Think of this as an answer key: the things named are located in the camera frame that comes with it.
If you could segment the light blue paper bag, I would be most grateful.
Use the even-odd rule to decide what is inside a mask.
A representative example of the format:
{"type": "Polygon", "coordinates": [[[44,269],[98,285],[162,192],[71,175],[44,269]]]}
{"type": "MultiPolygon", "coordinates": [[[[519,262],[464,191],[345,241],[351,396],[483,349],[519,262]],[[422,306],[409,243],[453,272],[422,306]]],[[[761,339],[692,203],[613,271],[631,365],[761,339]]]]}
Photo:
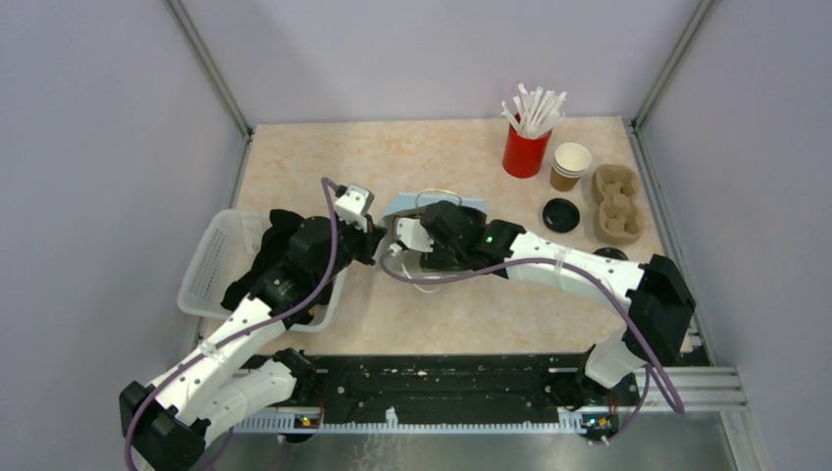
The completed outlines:
{"type": "Polygon", "coordinates": [[[378,255],[391,278],[434,293],[471,269],[466,251],[488,221],[485,201],[428,188],[397,195],[382,218],[388,230],[378,255]]]}

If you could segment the black cloth in basket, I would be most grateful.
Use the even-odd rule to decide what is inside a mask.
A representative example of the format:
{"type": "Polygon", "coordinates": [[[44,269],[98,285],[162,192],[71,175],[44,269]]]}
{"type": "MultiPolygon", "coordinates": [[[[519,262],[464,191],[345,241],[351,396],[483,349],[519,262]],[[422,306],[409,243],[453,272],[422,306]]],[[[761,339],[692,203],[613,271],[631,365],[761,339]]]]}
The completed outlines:
{"type": "Polygon", "coordinates": [[[294,290],[277,313],[306,298],[322,280],[330,258],[330,220],[274,209],[269,221],[271,226],[259,239],[260,250],[250,267],[225,290],[220,305],[229,312],[237,309],[267,275],[272,281],[288,282],[294,290]]]}

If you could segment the cardboard cup carrier tray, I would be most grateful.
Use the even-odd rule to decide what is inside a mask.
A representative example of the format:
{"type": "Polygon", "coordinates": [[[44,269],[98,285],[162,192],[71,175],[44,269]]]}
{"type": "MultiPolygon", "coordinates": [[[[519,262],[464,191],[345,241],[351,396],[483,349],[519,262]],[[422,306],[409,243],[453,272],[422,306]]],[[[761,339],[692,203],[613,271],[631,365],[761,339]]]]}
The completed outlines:
{"type": "Polygon", "coordinates": [[[645,231],[643,212],[636,199],[641,190],[637,173],[615,164],[598,166],[592,177],[592,193],[597,212],[593,217],[595,234],[612,244],[632,244],[645,231]]]}

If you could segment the black plastic cup lid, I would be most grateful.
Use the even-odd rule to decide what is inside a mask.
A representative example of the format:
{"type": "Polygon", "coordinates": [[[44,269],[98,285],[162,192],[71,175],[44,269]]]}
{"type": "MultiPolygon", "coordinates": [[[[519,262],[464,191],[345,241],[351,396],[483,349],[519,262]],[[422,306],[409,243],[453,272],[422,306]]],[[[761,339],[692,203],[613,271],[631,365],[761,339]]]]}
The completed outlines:
{"type": "Polygon", "coordinates": [[[595,250],[593,252],[593,254],[597,255],[597,256],[600,256],[600,257],[614,259],[614,260],[621,260],[621,261],[628,261],[629,260],[628,255],[623,250],[621,250],[619,248],[616,248],[616,247],[612,247],[612,246],[601,247],[601,248],[595,250]]]}

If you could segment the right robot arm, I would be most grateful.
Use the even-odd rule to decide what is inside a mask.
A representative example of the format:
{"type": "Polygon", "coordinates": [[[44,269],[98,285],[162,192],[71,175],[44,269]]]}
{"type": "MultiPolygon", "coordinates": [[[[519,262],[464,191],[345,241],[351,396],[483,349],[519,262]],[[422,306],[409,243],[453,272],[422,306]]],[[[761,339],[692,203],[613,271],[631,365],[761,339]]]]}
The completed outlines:
{"type": "Polygon", "coordinates": [[[447,200],[399,219],[380,263],[387,275],[413,286],[496,275],[571,292],[618,313],[624,328],[590,349],[575,378],[576,393],[588,404],[603,403],[644,366],[675,365],[696,309],[666,256],[636,262],[583,252],[447,200]]]}

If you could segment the white wrapped straws bundle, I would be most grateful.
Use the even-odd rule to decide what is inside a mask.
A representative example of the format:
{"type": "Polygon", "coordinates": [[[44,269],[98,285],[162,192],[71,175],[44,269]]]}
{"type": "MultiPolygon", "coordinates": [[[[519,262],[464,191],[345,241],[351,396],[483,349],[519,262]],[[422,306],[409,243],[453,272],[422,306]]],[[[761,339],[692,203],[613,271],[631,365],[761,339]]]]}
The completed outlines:
{"type": "Polygon", "coordinates": [[[519,83],[517,94],[511,99],[513,108],[502,101],[500,115],[519,136],[539,139],[565,118],[562,107],[567,97],[566,91],[555,92],[542,87],[529,90],[524,83],[519,83]]]}

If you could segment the red ribbed straw cup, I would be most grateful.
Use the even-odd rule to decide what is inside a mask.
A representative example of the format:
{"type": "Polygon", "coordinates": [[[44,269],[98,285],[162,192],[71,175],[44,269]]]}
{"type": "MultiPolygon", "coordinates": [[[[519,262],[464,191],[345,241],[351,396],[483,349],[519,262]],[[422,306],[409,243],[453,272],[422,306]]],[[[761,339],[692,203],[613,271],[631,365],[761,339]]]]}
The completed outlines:
{"type": "Polygon", "coordinates": [[[509,125],[502,157],[505,172],[518,179],[536,176],[543,165],[551,135],[552,129],[549,129],[541,137],[530,139],[522,137],[509,125]]]}

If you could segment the stacked brown paper cups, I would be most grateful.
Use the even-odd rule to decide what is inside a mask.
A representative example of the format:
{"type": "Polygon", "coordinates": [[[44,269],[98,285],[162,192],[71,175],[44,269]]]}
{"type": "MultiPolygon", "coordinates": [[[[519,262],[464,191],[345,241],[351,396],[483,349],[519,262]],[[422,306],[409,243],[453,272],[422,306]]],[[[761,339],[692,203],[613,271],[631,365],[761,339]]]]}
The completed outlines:
{"type": "Polygon", "coordinates": [[[591,164],[592,154],[588,148],[575,142],[562,143],[554,152],[549,183],[558,191],[569,191],[591,164]]]}

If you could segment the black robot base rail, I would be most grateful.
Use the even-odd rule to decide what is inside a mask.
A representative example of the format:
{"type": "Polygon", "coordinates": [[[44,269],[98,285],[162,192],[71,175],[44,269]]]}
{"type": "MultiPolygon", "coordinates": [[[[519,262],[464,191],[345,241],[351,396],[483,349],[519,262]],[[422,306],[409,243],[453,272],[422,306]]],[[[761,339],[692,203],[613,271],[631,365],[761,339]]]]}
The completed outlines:
{"type": "Polygon", "coordinates": [[[519,355],[311,355],[294,392],[256,409],[300,415],[304,427],[381,423],[393,408],[406,424],[553,423],[581,413],[587,432],[612,432],[638,404],[644,375],[610,390],[581,377],[580,353],[519,355]]]}

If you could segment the stack of black lids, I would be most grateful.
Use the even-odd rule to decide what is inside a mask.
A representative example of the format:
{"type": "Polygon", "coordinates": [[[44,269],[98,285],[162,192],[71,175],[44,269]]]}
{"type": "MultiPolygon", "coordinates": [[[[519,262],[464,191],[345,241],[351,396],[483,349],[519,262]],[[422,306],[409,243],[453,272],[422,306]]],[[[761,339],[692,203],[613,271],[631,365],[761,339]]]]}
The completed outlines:
{"type": "Polygon", "coordinates": [[[573,202],[565,198],[553,198],[545,204],[542,220],[549,230],[566,234],[578,227],[581,215],[573,202]]]}

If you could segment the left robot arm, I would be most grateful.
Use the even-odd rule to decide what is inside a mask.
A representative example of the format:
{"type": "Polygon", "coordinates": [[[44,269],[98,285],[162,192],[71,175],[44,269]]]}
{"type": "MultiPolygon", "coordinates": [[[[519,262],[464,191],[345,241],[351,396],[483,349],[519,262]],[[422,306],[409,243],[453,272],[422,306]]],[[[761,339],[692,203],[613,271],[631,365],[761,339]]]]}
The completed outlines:
{"type": "Polygon", "coordinates": [[[123,458],[129,470],[138,457],[155,470],[189,470],[218,437],[250,415],[284,400],[297,406],[311,399],[311,366],[292,348],[244,378],[235,373],[321,304],[326,287],[351,263],[374,263],[386,231],[369,213],[373,192],[328,178],[321,184],[327,216],[298,223],[286,251],[255,278],[221,327],[168,371],[122,390],[123,458]]]}

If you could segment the clear plastic basket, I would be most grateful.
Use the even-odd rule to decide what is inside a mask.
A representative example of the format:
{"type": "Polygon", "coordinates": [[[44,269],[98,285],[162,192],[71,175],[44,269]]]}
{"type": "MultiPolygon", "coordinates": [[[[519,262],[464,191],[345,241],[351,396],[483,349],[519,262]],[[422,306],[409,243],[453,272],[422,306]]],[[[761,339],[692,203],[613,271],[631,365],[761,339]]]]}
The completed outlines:
{"type": "Polygon", "coordinates": [[[347,252],[344,225],[333,215],[320,216],[330,220],[330,258],[321,282],[306,298],[277,313],[276,309],[288,303],[294,290],[288,282],[272,281],[267,275],[237,309],[229,312],[220,305],[226,288],[248,270],[259,252],[259,239],[271,226],[270,212],[227,209],[213,218],[182,281],[178,295],[182,312],[241,323],[246,312],[263,302],[265,317],[281,321],[289,331],[313,333],[329,325],[338,305],[345,270],[352,260],[347,252]]]}

